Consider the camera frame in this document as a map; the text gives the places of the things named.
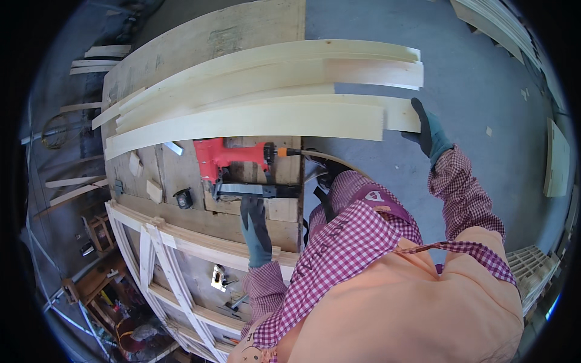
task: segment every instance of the work glove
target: work glove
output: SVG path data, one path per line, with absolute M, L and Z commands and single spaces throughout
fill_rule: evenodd
M 266 229 L 264 200 L 244 196 L 240 203 L 240 227 L 250 253 L 248 267 L 261 267 L 272 260 L 272 243 Z
M 413 132 L 402 132 L 401 135 L 419 144 L 424 154 L 430 159 L 431 169 L 434 170 L 440 156 L 454 146 L 446 137 L 438 117 L 430 111 L 424 110 L 424 106 L 419 99 L 412 98 L 411 106 L 418 113 L 419 122 L 421 123 L 419 136 Z

